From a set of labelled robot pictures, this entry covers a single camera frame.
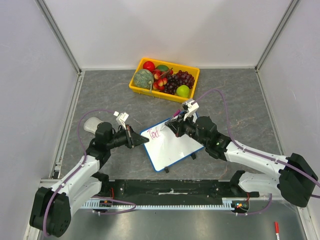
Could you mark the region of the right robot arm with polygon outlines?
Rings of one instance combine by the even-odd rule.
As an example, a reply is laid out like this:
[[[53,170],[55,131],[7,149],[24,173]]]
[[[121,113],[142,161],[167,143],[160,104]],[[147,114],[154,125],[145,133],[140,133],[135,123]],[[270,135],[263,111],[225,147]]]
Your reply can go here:
[[[201,144],[214,159],[237,163],[257,170],[258,174],[237,171],[229,184],[235,197],[245,192],[281,195],[289,203],[304,208],[308,205],[318,183],[318,177],[299,154],[276,155],[250,148],[220,133],[210,117],[196,120],[183,114],[165,123],[174,135],[184,135]]]

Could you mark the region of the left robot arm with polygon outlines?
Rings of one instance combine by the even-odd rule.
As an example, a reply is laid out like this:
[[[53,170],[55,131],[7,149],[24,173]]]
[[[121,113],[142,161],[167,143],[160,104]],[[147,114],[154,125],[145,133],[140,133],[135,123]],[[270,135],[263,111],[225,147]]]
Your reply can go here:
[[[128,149],[149,142],[128,124],[114,130],[109,122],[89,118],[84,130],[94,134],[88,148],[76,166],[50,187],[40,187],[34,197],[29,225],[46,236],[61,237],[68,229],[72,216],[93,196],[106,196],[110,185],[100,169],[111,156],[111,150],[121,146]]]

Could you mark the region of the purple capped whiteboard marker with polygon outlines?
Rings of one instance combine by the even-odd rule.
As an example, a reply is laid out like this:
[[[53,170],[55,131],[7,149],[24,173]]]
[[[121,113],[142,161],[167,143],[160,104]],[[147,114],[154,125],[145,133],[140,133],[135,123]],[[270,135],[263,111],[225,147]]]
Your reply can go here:
[[[174,112],[174,114],[164,122],[163,126],[160,128],[160,131],[162,131],[165,127],[166,127],[166,123],[168,123],[169,121],[173,120],[175,117],[177,117],[179,114],[181,113],[181,110],[178,109]]]

